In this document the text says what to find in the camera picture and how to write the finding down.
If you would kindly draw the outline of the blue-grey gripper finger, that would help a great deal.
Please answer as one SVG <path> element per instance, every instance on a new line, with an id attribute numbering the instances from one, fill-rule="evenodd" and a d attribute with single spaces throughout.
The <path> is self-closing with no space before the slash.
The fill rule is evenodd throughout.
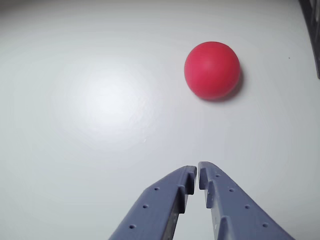
<path id="1" fill-rule="evenodd" d="M 215 164 L 199 162 L 198 181 L 211 210 L 216 240 L 293 239 Z"/>
<path id="2" fill-rule="evenodd" d="M 171 240 L 179 214 L 186 211 L 188 196 L 195 192 L 197 168 L 186 165 L 147 187 L 111 240 Z"/>

